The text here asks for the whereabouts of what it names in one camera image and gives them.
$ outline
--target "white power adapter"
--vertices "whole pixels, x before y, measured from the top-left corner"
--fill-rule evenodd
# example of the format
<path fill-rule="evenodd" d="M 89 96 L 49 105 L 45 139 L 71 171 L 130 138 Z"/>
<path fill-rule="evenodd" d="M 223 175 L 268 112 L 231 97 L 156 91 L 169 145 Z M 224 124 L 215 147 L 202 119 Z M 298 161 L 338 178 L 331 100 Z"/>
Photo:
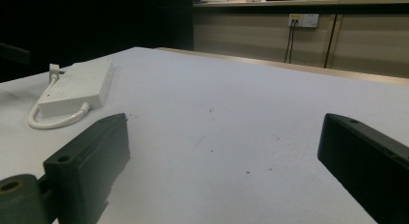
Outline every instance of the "white power adapter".
<path fill-rule="evenodd" d="M 111 60 L 76 63 L 38 101 L 44 117 L 77 112 L 84 102 L 91 109 L 103 106 L 114 67 Z"/>

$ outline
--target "dark background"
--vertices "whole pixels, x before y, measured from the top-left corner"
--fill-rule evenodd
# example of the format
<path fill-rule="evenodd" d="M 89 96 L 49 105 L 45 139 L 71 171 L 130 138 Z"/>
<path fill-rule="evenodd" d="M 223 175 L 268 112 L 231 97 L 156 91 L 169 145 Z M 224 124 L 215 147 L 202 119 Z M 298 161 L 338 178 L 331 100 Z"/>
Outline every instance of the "dark background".
<path fill-rule="evenodd" d="M 193 50 L 193 0 L 0 0 L 0 43 L 30 63 L 0 58 L 0 82 L 131 47 Z"/>

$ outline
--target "white table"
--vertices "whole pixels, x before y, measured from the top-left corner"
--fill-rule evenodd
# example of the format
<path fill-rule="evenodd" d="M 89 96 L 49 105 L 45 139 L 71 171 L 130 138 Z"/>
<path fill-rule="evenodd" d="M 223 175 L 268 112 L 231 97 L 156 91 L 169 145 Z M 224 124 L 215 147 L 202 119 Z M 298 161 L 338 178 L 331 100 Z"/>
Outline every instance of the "white table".
<path fill-rule="evenodd" d="M 145 48 L 105 58 L 116 68 L 105 106 L 63 128 L 27 125 L 47 73 L 0 84 L 0 179 L 39 178 L 90 124 L 126 114 L 131 160 L 100 224 L 375 223 L 316 157 L 324 115 L 409 146 L 405 80 Z"/>

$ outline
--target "white cable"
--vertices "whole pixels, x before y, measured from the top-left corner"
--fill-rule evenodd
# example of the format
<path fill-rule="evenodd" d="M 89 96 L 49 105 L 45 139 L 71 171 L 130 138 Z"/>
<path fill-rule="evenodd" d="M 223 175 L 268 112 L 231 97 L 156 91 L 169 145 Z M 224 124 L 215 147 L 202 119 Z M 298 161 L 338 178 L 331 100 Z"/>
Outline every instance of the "white cable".
<path fill-rule="evenodd" d="M 47 89 L 45 89 L 45 93 L 48 91 L 48 89 L 50 89 L 57 81 L 57 75 L 53 74 L 51 75 L 51 82 L 48 85 Z M 57 122 L 57 123 L 47 123 L 47 124 L 41 124 L 36 122 L 36 115 L 39 112 L 39 106 L 36 103 L 33 107 L 33 109 L 30 112 L 29 118 L 28 118 L 28 125 L 31 128 L 35 128 L 35 129 L 51 129 L 51 128 L 57 128 L 57 127 L 62 127 L 62 126 L 67 126 L 70 125 L 72 123 L 75 123 L 79 120 L 81 120 L 86 114 L 87 112 L 90 110 L 90 104 L 88 102 L 84 102 L 80 108 L 80 110 L 69 116 L 68 118 Z"/>

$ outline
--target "screw hole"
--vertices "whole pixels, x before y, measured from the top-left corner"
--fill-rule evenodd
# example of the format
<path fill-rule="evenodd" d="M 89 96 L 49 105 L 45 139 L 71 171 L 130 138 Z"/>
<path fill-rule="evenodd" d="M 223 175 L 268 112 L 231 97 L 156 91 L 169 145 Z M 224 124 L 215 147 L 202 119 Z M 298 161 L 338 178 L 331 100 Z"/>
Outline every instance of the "screw hole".
<path fill-rule="evenodd" d="M 64 155 L 64 156 L 61 156 L 60 158 L 58 158 L 58 162 L 60 162 L 60 163 L 67 162 L 68 160 L 69 160 L 68 155 Z"/>
<path fill-rule="evenodd" d="M 9 191 L 9 190 L 12 190 L 12 189 L 16 188 L 17 186 L 18 186 L 18 182 L 9 182 L 9 183 L 6 183 L 5 185 L 3 185 L 0 188 L 0 190 L 3 191 L 3 192 L 6 192 L 6 191 Z"/>

